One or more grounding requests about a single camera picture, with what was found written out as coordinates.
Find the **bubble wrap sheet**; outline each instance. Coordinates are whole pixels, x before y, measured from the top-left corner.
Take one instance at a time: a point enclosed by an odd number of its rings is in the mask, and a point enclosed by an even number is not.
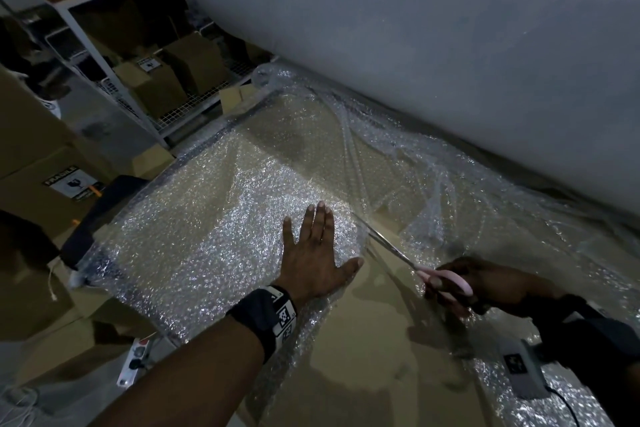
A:
[[[638,328],[640,262],[624,230],[517,187],[445,140],[299,69],[261,66],[253,81],[260,90],[205,127],[81,263],[93,282],[174,339],[192,339],[273,280],[283,217],[299,227],[305,207],[320,199],[335,210],[337,263],[363,252],[364,230],[350,210],[382,210],[420,264],[481,255],[549,277]],[[337,294],[303,311],[297,337],[263,369],[253,399],[268,404]],[[498,361],[499,335],[538,339],[530,321],[493,310],[470,319],[467,331],[472,359],[465,361],[507,425],[571,424],[554,398],[516,399]],[[545,373],[581,425],[611,425],[570,372],[551,365]]]

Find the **plastic wrap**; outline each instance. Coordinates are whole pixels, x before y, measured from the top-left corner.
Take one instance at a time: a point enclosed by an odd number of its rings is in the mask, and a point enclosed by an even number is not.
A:
[[[640,216],[638,0],[198,0],[223,29]]]
[[[188,341],[275,278],[283,217],[299,226],[305,207],[320,199],[335,211],[337,263],[364,245],[350,210],[364,216],[384,210],[419,264],[481,255],[540,273],[640,324],[640,262],[583,213],[512,184],[445,140],[292,66],[260,66],[253,81],[260,90],[205,127],[81,264],[93,282],[174,338]],[[415,285],[420,294],[418,279]],[[269,404],[335,297],[306,308],[295,341],[260,374],[254,404]],[[508,425],[568,424],[568,411],[555,399],[514,398],[498,361],[499,335],[536,338],[529,320],[491,311],[467,326],[473,359],[466,361]],[[571,373],[549,366],[547,374],[581,425],[610,425]]]

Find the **fragile sticker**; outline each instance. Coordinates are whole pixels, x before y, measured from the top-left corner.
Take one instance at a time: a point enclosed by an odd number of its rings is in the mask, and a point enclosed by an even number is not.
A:
[[[138,66],[144,69],[147,73],[156,67],[162,66],[162,63],[155,58],[144,58],[138,61]]]
[[[97,190],[104,188],[102,182],[91,177],[76,165],[71,165],[64,171],[51,176],[43,181],[43,184],[75,201],[82,201],[87,197],[93,196],[93,191],[89,186]]]

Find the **scissors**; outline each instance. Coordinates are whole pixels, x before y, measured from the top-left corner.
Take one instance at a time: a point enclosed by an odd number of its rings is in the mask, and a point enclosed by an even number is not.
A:
[[[433,269],[428,269],[426,267],[422,267],[414,264],[404,253],[400,252],[400,250],[398,250],[396,246],[394,246],[389,240],[383,237],[378,230],[374,229],[369,223],[367,223],[363,218],[358,216],[355,212],[352,211],[351,213],[363,225],[367,227],[367,229],[369,230],[369,236],[371,238],[373,238],[375,241],[380,243],[380,245],[385,247],[389,252],[396,255],[396,257],[402,260],[405,264],[409,265],[420,276],[420,278],[424,280],[426,284],[429,282],[431,277],[443,277],[448,280],[451,280],[454,284],[460,287],[460,290],[462,291],[462,294],[464,296],[471,297],[474,295],[474,291],[471,289],[471,286],[469,286],[467,281],[462,277],[460,277],[460,275],[458,275],[455,272],[452,272],[451,270],[433,270]],[[441,294],[446,300],[452,303],[458,302],[458,300],[448,292],[438,291],[438,293]]]

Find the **black cable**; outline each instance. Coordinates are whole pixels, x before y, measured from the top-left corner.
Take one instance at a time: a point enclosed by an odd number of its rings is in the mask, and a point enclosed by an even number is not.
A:
[[[580,427],[580,422],[578,422],[578,417],[575,416],[575,412],[573,411],[573,409],[571,408],[571,405],[569,405],[569,402],[567,402],[567,400],[565,400],[565,398],[560,395],[560,392],[558,392],[558,390],[555,390],[551,387],[546,387],[548,392],[553,393],[553,395],[557,395],[557,397],[562,400],[564,402],[564,404],[566,405],[566,407],[569,409],[569,412],[571,412],[571,415],[573,417],[573,420],[575,421],[575,425],[577,427]]]

